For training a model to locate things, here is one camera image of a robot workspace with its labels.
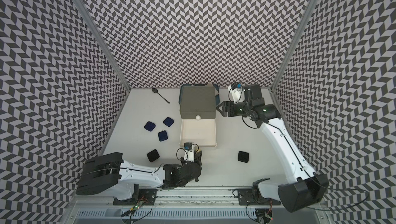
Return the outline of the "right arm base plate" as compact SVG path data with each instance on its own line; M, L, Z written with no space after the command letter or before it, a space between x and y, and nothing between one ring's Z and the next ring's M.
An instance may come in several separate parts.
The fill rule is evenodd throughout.
M247 205L267 205L270 206L282 205L280 201L264 198L259 193L253 193L252 189L236 189L233 191L236 193L236 197L238 198L238 203L241 206Z

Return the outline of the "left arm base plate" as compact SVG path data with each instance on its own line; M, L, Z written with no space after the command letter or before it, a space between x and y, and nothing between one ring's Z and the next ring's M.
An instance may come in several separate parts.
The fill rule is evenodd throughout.
M149 205L154 204L156 200L158 189L138 189L134 190L134 193L132 197L126 199L126 200L118 200L117 198L114 198L113 200L113 205L123 205L123 206L128 206L128 205L135 205L138 203L140 199L145 199L149 202Z

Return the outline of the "black brooch box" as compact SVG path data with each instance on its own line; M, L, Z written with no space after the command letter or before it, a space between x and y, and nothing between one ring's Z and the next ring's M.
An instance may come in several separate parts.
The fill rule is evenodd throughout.
M249 158L250 158L250 154L248 152L245 152L245 151L239 151L238 152L237 160L239 162L248 163L249 162Z
M158 160L160 158L159 152L156 149L154 149L154 150L150 151L149 153L147 153L146 156L148 158L148 161L151 162L151 163L156 161L156 160Z

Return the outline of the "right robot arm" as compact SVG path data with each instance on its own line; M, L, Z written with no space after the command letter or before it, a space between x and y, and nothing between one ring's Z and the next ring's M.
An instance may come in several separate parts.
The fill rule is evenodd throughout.
M274 149L285 173L284 180L264 178L253 183L258 196L279 201L290 213L320 203L329 180L304 159L286 129L282 115L273 104L266 104L257 84L233 83L228 100L217 105L223 117L249 118Z

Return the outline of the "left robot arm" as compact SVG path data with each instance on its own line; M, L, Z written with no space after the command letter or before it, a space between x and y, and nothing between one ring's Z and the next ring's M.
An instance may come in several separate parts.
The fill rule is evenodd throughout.
M75 194L109 196L125 201L137 198L139 187L173 190L198 181L202 173L202 151L193 148L181 164L146 167L130 163L114 152L89 159L82 168Z

